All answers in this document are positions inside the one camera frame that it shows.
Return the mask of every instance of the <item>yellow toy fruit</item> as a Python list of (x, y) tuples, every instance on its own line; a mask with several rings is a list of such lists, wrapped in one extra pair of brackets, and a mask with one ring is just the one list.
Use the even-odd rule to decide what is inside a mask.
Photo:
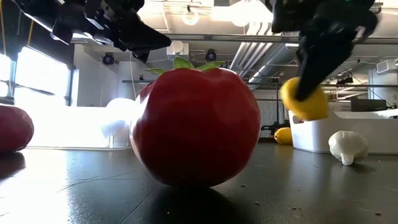
[(291, 128), (280, 128), (275, 132), (275, 140), (279, 144), (293, 144)]
[(305, 101), (298, 101), (295, 99), (297, 85), (299, 78), (291, 78), (287, 80), (280, 89), (282, 101), (288, 110), (300, 119), (309, 121), (324, 119), (328, 117), (328, 99), (323, 91), (318, 87), (308, 99)]

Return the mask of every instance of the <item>tomato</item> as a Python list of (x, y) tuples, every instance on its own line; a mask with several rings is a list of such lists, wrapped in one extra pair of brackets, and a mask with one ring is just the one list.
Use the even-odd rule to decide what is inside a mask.
[(240, 173), (260, 132), (250, 89), (227, 69), (180, 68), (146, 86), (130, 138), (155, 179), (176, 187), (210, 187)]
[(0, 154), (24, 149), (33, 133), (32, 119), (24, 110), (0, 105)]

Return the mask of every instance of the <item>window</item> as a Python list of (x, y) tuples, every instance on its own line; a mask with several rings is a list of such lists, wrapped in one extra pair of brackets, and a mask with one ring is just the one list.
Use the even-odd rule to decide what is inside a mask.
[(36, 50), (24, 47), (18, 54), (16, 69), (16, 105), (69, 105), (71, 71)]
[(0, 55), (0, 97), (8, 95), (8, 86), (11, 74), (11, 60), (5, 55)]

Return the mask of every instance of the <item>white garlic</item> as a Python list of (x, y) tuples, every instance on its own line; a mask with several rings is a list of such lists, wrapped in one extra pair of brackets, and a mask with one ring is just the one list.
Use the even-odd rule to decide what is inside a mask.
[(338, 131), (329, 139), (330, 152), (344, 166), (350, 166), (368, 156), (369, 143), (354, 131)]

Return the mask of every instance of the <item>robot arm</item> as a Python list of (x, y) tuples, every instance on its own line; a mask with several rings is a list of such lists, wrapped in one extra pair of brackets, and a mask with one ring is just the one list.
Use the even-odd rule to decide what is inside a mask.
[(136, 57), (167, 47), (171, 40), (145, 25), (137, 11), (144, 0), (13, 0), (28, 17), (70, 44), (74, 34), (113, 44)]
[(296, 100), (306, 100), (321, 82), (351, 56), (359, 38), (371, 35), (378, 23), (370, 11), (374, 0), (266, 0), (274, 14), (272, 31), (299, 31), (300, 76)]

